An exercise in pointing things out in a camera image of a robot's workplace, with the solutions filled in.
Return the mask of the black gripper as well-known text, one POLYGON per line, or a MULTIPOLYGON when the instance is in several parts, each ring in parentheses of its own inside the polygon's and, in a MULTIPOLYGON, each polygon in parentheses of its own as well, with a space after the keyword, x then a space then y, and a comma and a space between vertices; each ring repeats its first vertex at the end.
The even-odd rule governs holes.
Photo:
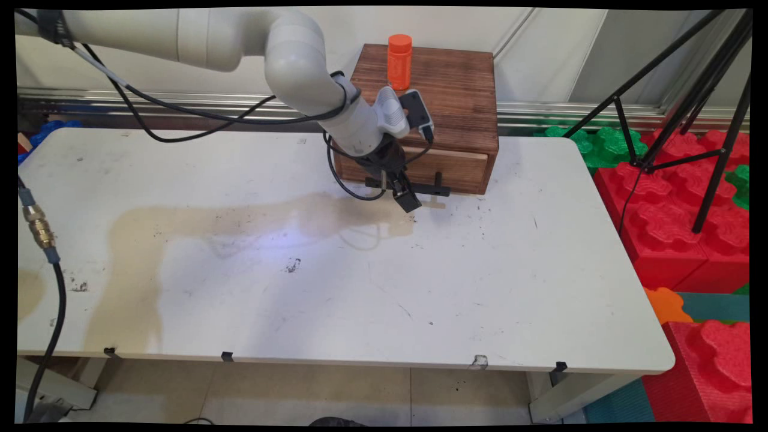
POLYGON ((405 213, 422 206, 406 175, 405 151, 392 135, 383 135, 378 147, 368 155, 357 158, 356 163, 380 181, 382 190, 392 192, 393 199, 405 213))

